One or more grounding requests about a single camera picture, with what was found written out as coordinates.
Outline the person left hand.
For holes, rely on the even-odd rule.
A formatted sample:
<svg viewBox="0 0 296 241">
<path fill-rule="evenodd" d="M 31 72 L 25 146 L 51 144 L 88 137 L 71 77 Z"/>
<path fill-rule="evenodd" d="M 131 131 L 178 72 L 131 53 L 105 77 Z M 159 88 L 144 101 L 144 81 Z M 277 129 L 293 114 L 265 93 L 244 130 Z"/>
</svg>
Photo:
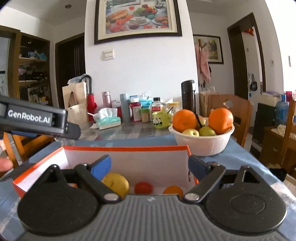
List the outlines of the person left hand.
<svg viewBox="0 0 296 241">
<path fill-rule="evenodd" d="M 1 154 L 2 154 L 2 152 L 6 150 L 6 146 L 5 146 L 3 140 L 0 141 L 0 144 L 1 144 Z M 10 169 L 13 168 L 13 166 L 14 165 L 10 159 L 4 158 L 4 157 L 0 158 L 0 171 L 1 172 L 9 171 Z"/>
</svg>

